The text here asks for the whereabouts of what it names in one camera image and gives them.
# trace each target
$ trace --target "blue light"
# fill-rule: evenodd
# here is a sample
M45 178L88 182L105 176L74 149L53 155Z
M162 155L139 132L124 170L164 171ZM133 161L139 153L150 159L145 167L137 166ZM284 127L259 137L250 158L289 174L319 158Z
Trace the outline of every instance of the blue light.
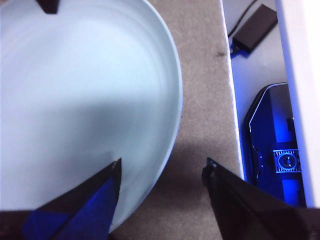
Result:
M282 180L284 201L293 206L299 207L299 195L298 192L301 189L300 182L298 179L285 179Z
M289 91L284 87L273 87L270 90L270 101L274 125L275 138L278 143L291 142L295 140L293 132L288 129L287 118L292 116L291 106L285 99L290 99Z
M73 216L55 239L107 239L116 205L112 177Z
M21 228L26 240L47 240L67 221L67 213L35 210Z

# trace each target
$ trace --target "black cable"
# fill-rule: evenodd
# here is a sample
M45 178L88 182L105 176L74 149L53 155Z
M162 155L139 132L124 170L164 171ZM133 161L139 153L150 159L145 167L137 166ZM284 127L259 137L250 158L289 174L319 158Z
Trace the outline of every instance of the black cable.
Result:
M241 20L244 18L244 16L246 15L246 13L248 12L248 10L251 8L251 6L258 0L253 0L249 6L244 10L244 12L241 14L241 16L239 17L238 21L236 22L236 24L234 25L234 27L232 28L232 30L228 33L228 38L235 32L235 30L237 30L237 27L239 26Z

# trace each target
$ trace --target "black device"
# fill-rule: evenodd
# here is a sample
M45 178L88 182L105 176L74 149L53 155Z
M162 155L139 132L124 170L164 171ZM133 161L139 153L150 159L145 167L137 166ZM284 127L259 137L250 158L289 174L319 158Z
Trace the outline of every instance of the black device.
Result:
M59 0L36 0L46 14L57 14Z
M268 85L258 93L244 128L248 181L291 206L304 207L301 163L287 82Z
M292 207L211 158L202 171L223 240L319 240L320 209Z
M277 13L262 4L233 36L233 48L251 53L277 23Z
M118 159L37 209L0 211L0 240L106 240L121 177Z

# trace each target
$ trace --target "black power adapter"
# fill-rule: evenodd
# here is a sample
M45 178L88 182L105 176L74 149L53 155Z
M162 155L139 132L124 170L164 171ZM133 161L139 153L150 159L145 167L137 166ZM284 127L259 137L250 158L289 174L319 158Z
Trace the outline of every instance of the black power adapter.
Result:
M277 23L277 13L262 4L233 36L233 51L250 54Z

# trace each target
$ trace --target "gray carpet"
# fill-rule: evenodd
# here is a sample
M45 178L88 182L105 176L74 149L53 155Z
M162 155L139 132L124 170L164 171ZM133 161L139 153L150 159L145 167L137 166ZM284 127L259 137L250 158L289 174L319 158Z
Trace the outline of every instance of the gray carpet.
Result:
M115 240L220 240L201 172L210 156L240 174L219 0L150 0L171 30L183 74L183 113L171 157Z

